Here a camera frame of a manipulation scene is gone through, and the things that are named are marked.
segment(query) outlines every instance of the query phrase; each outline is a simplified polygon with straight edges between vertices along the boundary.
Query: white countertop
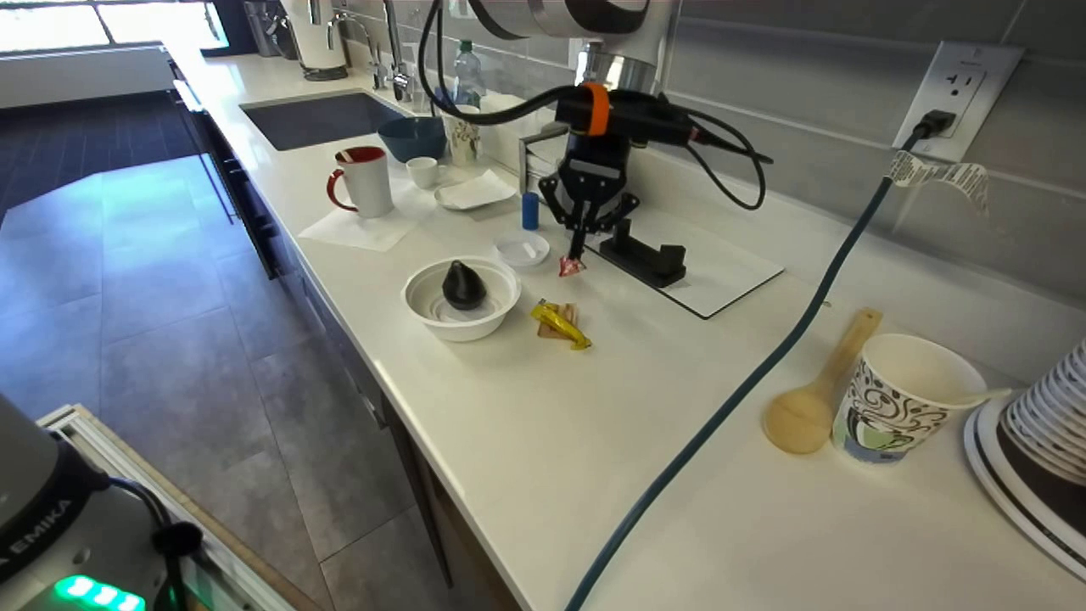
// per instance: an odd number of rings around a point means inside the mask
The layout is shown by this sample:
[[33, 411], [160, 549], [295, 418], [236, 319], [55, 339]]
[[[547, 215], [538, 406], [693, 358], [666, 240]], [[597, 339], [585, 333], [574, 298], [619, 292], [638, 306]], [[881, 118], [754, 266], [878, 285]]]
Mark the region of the white countertop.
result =
[[[276, 152], [236, 105], [364, 90], [366, 79], [315, 86], [283, 57], [177, 62], [277, 224], [295, 238], [330, 215], [321, 182], [344, 142]], [[643, 180], [643, 164], [667, 170]], [[525, 608], [566, 604], [624, 511], [792, 328], [843, 240], [837, 222], [786, 198], [770, 198], [763, 215], [705, 205], [697, 195], [705, 182], [684, 174], [673, 159], [638, 155], [636, 187], [647, 208], [638, 215], [667, 211], [667, 229], [693, 231], [677, 240], [703, 231], [786, 266], [708, 324], [600, 258], [587, 258], [577, 277], [557, 277], [551, 258], [521, 275], [525, 297], [494, 336], [433, 339], [399, 306], [405, 277], [440, 255], [488, 255], [499, 233], [516, 231], [516, 208], [430, 211], [384, 255], [295, 238]], [[564, 251], [551, 216], [544, 233]], [[574, 301], [595, 351], [536, 339], [525, 317], [536, 298]], [[961, 420], [892, 468], [855, 465], [831, 448], [792, 458], [763, 442], [763, 400], [814, 377], [859, 301], [1012, 379], [1036, 377], [1086, 333], [1080, 310], [865, 238], [810, 336], [652, 505], [587, 608], [1081, 608], [1086, 584], [1036, 549], [975, 487]], [[1045, 324], [1020, 333], [1020, 317]]]

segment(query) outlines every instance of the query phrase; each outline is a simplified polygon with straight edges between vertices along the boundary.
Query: sink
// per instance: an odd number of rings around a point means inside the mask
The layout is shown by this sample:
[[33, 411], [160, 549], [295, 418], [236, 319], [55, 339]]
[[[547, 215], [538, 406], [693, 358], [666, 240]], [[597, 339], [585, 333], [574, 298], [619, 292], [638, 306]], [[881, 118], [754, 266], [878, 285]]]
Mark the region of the sink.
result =
[[399, 113], [364, 91], [261, 101], [241, 109], [276, 151], [301, 151], [330, 141], [366, 137], [384, 121], [399, 118]]

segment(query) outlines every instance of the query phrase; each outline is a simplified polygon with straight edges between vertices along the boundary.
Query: green light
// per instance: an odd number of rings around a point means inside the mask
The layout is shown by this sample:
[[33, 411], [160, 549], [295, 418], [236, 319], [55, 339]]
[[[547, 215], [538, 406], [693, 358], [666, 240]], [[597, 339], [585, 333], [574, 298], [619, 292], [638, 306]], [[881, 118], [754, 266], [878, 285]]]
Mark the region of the green light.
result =
[[94, 611], [145, 611], [145, 601], [120, 590], [113, 584], [90, 581], [85, 573], [66, 573], [65, 581], [55, 584], [55, 594], [60, 601], [73, 601], [79, 608], [94, 608]]

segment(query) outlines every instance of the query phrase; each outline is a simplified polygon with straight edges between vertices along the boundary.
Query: electrical outlet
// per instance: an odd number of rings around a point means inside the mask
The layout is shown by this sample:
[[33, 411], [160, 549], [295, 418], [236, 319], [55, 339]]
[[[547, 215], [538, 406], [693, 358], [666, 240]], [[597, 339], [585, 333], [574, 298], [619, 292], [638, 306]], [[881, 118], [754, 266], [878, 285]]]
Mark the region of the electrical outlet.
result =
[[928, 57], [927, 75], [892, 142], [901, 145], [914, 127], [927, 113], [940, 109], [958, 115], [955, 127], [936, 141], [917, 142], [917, 152], [950, 159], [950, 164], [964, 159], [998, 91], [1012, 79], [1017, 57], [1020, 57], [1020, 48], [943, 41]]

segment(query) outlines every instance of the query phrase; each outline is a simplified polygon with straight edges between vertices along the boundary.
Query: plate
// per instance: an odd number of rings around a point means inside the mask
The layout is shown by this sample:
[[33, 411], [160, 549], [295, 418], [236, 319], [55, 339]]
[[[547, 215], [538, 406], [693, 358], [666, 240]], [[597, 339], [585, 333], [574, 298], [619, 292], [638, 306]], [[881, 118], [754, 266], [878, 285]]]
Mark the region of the plate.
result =
[[499, 238], [494, 251], [510, 268], [533, 268], [551, 255], [551, 240], [544, 233], [519, 231], [519, 233]]
[[988, 500], [1055, 564], [1086, 581], [1086, 537], [1052, 512], [1013, 471], [998, 445], [998, 420], [1008, 400], [977, 406], [964, 425], [964, 454]]
[[494, 170], [481, 170], [477, 178], [469, 178], [451, 187], [438, 187], [438, 205], [447, 211], [476, 211], [491, 208], [516, 198], [516, 187], [501, 180]]

